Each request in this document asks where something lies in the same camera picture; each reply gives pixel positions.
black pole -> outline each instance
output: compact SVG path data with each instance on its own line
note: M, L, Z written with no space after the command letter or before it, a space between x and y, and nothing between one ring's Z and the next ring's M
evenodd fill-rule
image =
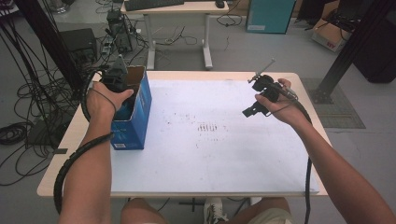
M364 14L352 36L341 49L326 77L318 85L318 88L311 92L315 104L330 104L332 99L330 94L337 83L346 73L356 56L360 53L372 35L377 32L377 26L384 20L395 3L395 0L374 0L367 12Z
M58 66L60 72L74 91L80 91L83 85L82 77L76 64L68 54L58 30L37 0L15 0L15 4L35 31L40 42Z

gray floor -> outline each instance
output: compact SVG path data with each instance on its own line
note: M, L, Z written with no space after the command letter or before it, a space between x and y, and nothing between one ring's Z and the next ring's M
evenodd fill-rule
M17 17L17 28L34 50L40 52L35 35L32 34L24 19ZM103 36L104 25L98 24L59 24L61 30L92 27L95 35ZM213 71L258 71L271 58L276 58L269 72L293 72L300 77L323 78L332 65L337 54L323 48L310 39L312 31L305 31L303 23L291 23L286 35L249 34L245 32L242 22L239 26L224 27L215 18L211 20L210 46L213 59ZM162 28L155 37L158 42L164 38L173 37L176 27ZM202 39L202 30L186 27L183 36L193 36ZM159 46L157 48L156 70L205 70L204 58L200 44L187 45L179 40L174 46ZM24 84L21 73L10 57L5 45L0 43L1 81L0 107L2 117L0 126L21 121L13 112L17 100L16 92ZM143 58L133 64L141 64ZM352 103L361 117L366 129L326 129L332 145L355 166L381 193L396 212L396 119L394 111L394 96L396 82L389 84L372 84L365 80L355 66L351 66L339 83L346 97ZM20 105L18 111L25 111L27 105ZM18 146L1 147L1 161L11 154ZM27 151L27 156L21 163L22 170L37 163L35 153ZM17 176L14 162L0 167L1 182L9 182ZM36 195L36 188L43 173L26 177L21 182L0 187L0 222L1 223L54 223L57 214L53 201ZM156 208L160 208L166 199L150 199ZM189 205L179 205L179 202L190 202L191 199L174 198L161 211L170 223L203 223L202 206L196 206L191 211ZM291 212L296 223L304 222L305 204L303 198L288 198ZM119 214L124 199L113 199L113 223L119 222ZM233 215L239 202L224 199L224 210ZM345 223L327 197L312 200L310 223Z

desk leg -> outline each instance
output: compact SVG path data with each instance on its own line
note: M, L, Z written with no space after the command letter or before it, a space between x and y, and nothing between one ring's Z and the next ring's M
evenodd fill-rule
M147 36L148 36L148 65L147 70L154 70L154 61L155 61L155 41L152 40L151 36L151 22L149 19L149 15L143 15L145 18Z
M205 14L205 39L202 40L204 45L204 58L205 58L205 67L206 69L213 68L212 58L210 57L210 49L209 49L209 14Z

blue box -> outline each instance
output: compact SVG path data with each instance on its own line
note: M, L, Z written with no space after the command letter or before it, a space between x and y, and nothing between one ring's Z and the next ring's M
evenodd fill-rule
M127 120L113 120L111 145L116 150L144 149L151 108L151 91L144 66L127 67L126 82L137 90L132 116Z
M247 32L285 34L294 5L295 0L250 0Z

table surface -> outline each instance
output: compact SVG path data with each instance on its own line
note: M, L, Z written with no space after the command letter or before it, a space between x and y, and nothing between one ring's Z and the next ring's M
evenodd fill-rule
M329 142L298 76L265 74L292 82L313 125ZM145 149L112 150L112 197L303 196L307 157L292 128L262 114L243 118L243 124L234 121L254 103L255 91L246 82L253 76L253 72L148 71L153 103ZM204 90L216 97L209 99ZM230 103L216 107L228 95L239 99L233 97ZM171 99L168 107L167 97ZM210 110L205 111L205 100ZM195 106L186 104L189 101ZM241 108L234 113L235 102ZM60 144L68 151L54 156L38 195L52 196L59 169L77 149L87 127L79 108ZM257 134L268 147L257 146ZM317 191L313 195L327 195L315 169L312 179L316 180L311 181L313 191Z
M214 2L185 2L183 5L171 7L156 7L150 9L126 11L124 4L121 7L123 14L168 14L168 13L208 13L220 14L227 13L229 10L227 3L224 2L224 8L216 7Z

